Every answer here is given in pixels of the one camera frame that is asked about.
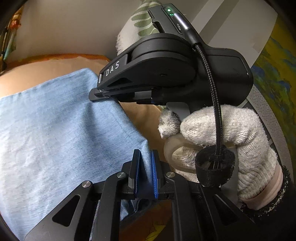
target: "cable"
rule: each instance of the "cable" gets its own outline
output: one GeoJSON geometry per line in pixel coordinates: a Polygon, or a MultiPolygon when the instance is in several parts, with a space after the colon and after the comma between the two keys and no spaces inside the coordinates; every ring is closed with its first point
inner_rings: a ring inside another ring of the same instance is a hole
{"type": "Polygon", "coordinates": [[[201,57],[202,65],[206,71],[207,79],[210,83],[210,91],[212,96],[212,102],[214,107],[214,115],[215,115],[215,124],[216,124],[216,147],[215,147],[215,155],[220,156],[222,152],[222,116],[221,116],[221,107],[219,104],[218,94],[217,94],[217,88],[215,81],[212,76],[212,71],[209,65],[209,62],[205,55],[205,50],[201,43],[194,44],[193,49],[198,52],[198,54],[201,57]]]}

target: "black sleeve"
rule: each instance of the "black sleeve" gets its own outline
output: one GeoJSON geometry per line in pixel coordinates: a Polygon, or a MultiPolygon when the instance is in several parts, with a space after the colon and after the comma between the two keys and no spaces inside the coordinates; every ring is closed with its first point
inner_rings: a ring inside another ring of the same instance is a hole
{"type": "Polygon", "coordinates": [[[255,211],[245,204],[243,212],[252,219],[267,237],[268,241],[296,240],[296,189],[286,167],[283,170],[283,184],[275,199],[255,211]]]}

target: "gray patterned strip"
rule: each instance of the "gray patterned strip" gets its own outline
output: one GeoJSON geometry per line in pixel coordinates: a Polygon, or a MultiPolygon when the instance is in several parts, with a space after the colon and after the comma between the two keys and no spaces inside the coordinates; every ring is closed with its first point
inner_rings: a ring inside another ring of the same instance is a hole
{"type": "Polygon", "coordinates": [[[293,168],[287,142],[270,106],[255,86],[251,89],[247,100],[251,103],[262,119],[276,146],[281,163],[286,166],[291,174],[291,179],[293,180],[293,168]]]}

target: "green leaf pattern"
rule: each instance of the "green leaf pattern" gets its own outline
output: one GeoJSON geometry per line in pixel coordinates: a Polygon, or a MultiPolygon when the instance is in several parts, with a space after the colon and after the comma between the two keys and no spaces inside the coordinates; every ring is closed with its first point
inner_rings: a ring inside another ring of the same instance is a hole
{"type": "Polygon", "coordinates": [[[147,12],[147,9],[161,5],[157,0],[144,0],[141,6],[133,13],[131,20],[135,21],[134,26],[138,28],[138,35],[145,37],[150,34],[159,33],[152,25],[152,20],[147,12]]]}

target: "white knit glove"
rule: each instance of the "white knit glove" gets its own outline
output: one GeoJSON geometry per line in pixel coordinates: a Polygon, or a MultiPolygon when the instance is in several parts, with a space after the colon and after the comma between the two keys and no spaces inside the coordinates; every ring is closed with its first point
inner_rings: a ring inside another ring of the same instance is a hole
{"type": "MultiPolygon", "coordinates": [[[[223,142],[237,146],[239,160],[238,197],[247,200],[258,195],[274,175],[277,156],[269,147],[267,137],[257,114],[250,109],[222,105],[223,142]]],[[[160,116],[159,131],[169,137],[178,133],[179,120],[176,115],[164,109],[160,116]]],[[[180,125],[185,139],[196,145],[216,144],[213,107],[206,107],[186,117],[180,125]]],[[[188,149],[184,156],[194,156],[196,151],[188,149]]]]}

